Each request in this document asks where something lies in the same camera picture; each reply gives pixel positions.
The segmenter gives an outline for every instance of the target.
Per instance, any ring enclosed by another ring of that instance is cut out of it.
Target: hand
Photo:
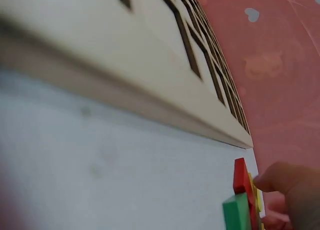
[[[284,195],[268,207],[289,220],[266,216],[262,219],[266,230],[320,230],[320,170],[276,162],[253,183],[263,192]]]

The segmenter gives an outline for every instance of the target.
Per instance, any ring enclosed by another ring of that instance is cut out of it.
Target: finger
[[[254,185],[263,192],[279,191],[287,194],[310,170],[303,166],[285,162],[276,162],[260,176],[253,180]]]
[[[266,216],[261,221],[266,230],[293,230],[291,222],[276,217]]]
[[[279,229],[285,225],[285,222],[273,216],[265,216],[261,219],[265,229]]]
[[[273,199],[268,204],[268,209],[279,214],[288,214],[288,208],[284,198]]]

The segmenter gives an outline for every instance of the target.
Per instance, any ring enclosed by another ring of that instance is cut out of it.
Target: white painted wood
[[[217,99],[212,98],[212,93],[191,71],[182,54],[184,49],[177,27],[169,23],[173,20],[172,13],[163,8],[165,5],[160,0],[148,1],[140,0],[140,8],[137,7],[139,1],[135,0],[136,6],[133,4],[133,11],[141,11],[142,15],[129,11],[119,0],[0,0],[0,12],[2,18],[36,36],[66,58],[85,63],[87,71],[91,68],[99,71],[102,80],[116,78],[188,115],[190,121],[202,123],[202,129],[194,132],[244,148],[252,146],[250,135]],[[38,62],[44,63],[39,59],[42,53],[31,48],[34,47],[32,43],[26,47],[31,52],[17,49],[22,47],[17,41],[29,39],[13,40],[3,33],[0,37],[0,63],[3,65],[15,66],[18,71],[63,85],[73,92],[78,90],[87,97],[96,98],[99,94],[86,84],[80,89],[70,75],[66,77],[69,70],[50,72],[38,66]],[[27,59],[29,54],[37,55],[37,61]],[[72,72],[75,79],[83,77],[81,74],[76,70]],[[93,79],[88,82],[94,85]],[[154,113],[152,118],[165,122],[163,115]],[[191,128],[189,124],[185,129],[190,131]]]
[[[252,149],[3,68],[0,86],[2,230],[224,230],[234,159],[258,173]]]

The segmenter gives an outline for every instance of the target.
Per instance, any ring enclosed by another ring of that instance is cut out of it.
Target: green wooden block
[[[230,197],[222,206],[226,230],[252,230],[246,193]]]

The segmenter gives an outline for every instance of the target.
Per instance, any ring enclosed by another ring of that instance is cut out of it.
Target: pink background
[[[259,172],[320,161],[320,5],[316,0],[199,0],[230,67]],[[259,11],[250,22],[246,8]],[[266,203],[273,194],[264,195]]]

